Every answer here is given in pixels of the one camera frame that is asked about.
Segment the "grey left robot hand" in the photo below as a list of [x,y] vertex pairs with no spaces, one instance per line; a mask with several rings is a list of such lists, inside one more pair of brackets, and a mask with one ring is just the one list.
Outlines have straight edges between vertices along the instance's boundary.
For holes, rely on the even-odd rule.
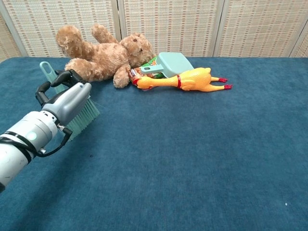
[[[65,85],[68,88],[48,98],[50,87]],[[62,71],[53,82],[46,81],[36,90],[35,97],[43,111],[52,113],[63,126],[68,125],[84,108],[92,86],[73,69]]]

